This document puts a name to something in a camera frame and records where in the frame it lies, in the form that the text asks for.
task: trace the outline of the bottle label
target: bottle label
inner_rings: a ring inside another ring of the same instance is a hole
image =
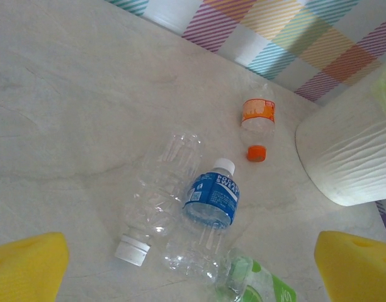
[[[253,278],[250,278],[247,284],[245,296],[252,297],[253,302],[262,302],[267,297],[270,298],[271,294],[275,295],[275,299],[272,301],[276,302],[296,302],[296,292],[287,286],[284,282],[279,280],[277,277],[272,275],[264,267],[253,261]]]
[[[216,172],[208,172],[197,177],[188,191],[186,204],[205,203],[216,206],[230,217],[232,224],[239,196],[239,187],[232,179]]]
[[[267,118],[274,121],[275,103],[266,99],[250,99],[243,105],[242,122],[250,118]]]

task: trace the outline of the white ribbed container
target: white ribbed container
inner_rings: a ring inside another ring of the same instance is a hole
[[[347,89],[296,131],[307,174],[343,206],[386,199],[386,116],[370,93],[381,71]]]

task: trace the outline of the green label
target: green label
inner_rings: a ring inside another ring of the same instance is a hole
[[[274,293],[277,302],[296,302],[295,291],[273,275]]]

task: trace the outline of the clear plastic bottle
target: clear plastic bottle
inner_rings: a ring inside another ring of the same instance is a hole
[[[272,146],[275,132],[274,93],[268,84],[247,93],[243,105],[241,140],[247,148],[247,159],[262,162]]]
[[[306,302],[257,261],[232,249],[220,263],[217,302]]]
[[[225,233],[240,195],[232,180],[234,169],[230,160],[218,159],[213,169],[192,185],[164,253],[164,263],[170,269],[209,284],[218,279]]]
[[[200,165],[202,148],[197,135],[185,131],[171,131],[151,143],[133,184],[116,257],[141,266],[151,236],[165,236],[174,228],[181,201]]]

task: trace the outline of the pocari sweat bottle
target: pocari sweat bottle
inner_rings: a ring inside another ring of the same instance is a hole
[[[239,202],[234,170],[229,159],[218,159],[210,172],[195,180],[164,253],[172,270],[209,284],[218,279],[224,236]]]

